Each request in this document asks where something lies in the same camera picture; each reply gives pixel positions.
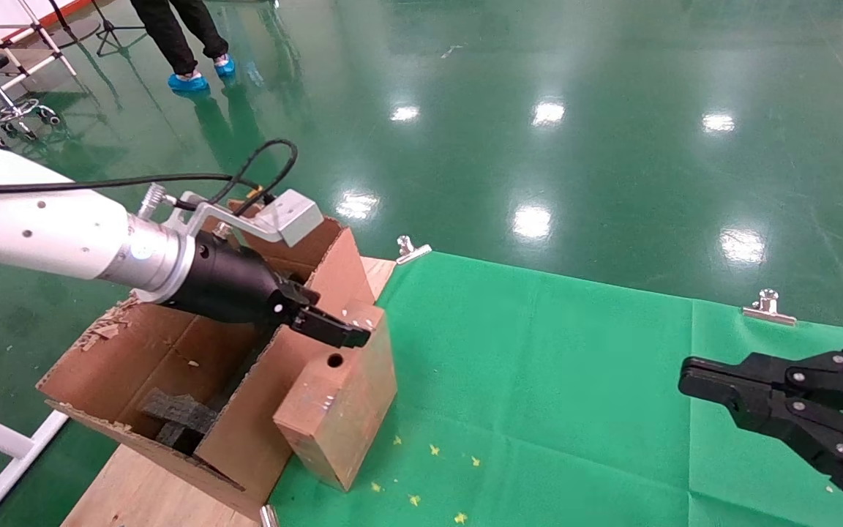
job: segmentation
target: glossy epoxy floor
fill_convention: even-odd
[[[288,184],[368,255],[394,257],[408,233],[726,304],[774,287],[786,313],[843,326],[843,0],[210,7],[235,86],[203,61],[211,99],[173,96],[148,39],[127,56],[69,50],[79,83],[60,66],[37,83],[66,131],[16,150],[95,180],[232,173],[286,137],[301,148]],[[136,20],[126,2],[107,13]],[[134,207],[141,191],[108,194]],[[32,433],[47,414],[34,382],[123,294],[0,266],[0,420]],[[0,525],[58,524],[111,450],[68,427]]]

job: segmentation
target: metal binder clip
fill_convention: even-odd
[[[399,239],[396,241],[399,244],[399,254],[402,255],[395,259],[396,266],[402,266],[402,264],[407,264],[409,261],[415,260],[419,256],[431,253],[430,244],[415,247],[414,244],[412,244],[411,238],[408,236],[399,236]]]
[[[278,515],[275,514],[275,507],[265,506],[258,510],[262,518],[262,527],[279,527]]]
[[[743,314],[755,319],[795,326],[795,317],[784,315],[776,310],[777,300],[779,300],[779,293],[772,289],[764,289],[760,291],[760,300],[754,302],[752,307],[744,307]]]

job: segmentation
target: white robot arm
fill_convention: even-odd
[[[278,321],[334,346],[359,347],[369,333],[315,307],[318,295],[275,274],[248,247],[234,249],[201,230],[215,217],[268,241],[293,246],[323,217],[317,204],[287,190],[250,219],[194,193],[181,200],[153,184],[138,214],[93,190],[10,190],[9,184],[72,183],[67,177],[0,150],[0,264],[107,280],[135,289],[140,300],[214,320]],[[189,203],[164,223],[160,203]]]

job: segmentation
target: chair base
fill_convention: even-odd
[[[61,124],[61,118],[56,111],[41,104],[37,99],[29,99],[0,110],[0,131],[7,137],[16,137],[20,133],[28,141],[37,141],[37,134],[24,123],[24,117],[31,113],[35,113],[42,122],[53,127]],[[3,137],[0,137],[0,148],[9,148]]]

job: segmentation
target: person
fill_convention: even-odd
[[[174,73],[168,77],[168,87],[174,92],[207,90],[210,84],[197,70],[197,60],[187,46],[187,39],[180,24],[171,12],[171,4],[181,15],[181,20],[195,37],[203,42],[203,54],[214,60],[217,76],[230,77],[236,72],[236,63],[230,57],[230,44],[217,32],[214,19],[202,0],[131,0],[138,19],[145,26],[155,45],[161,50]]]

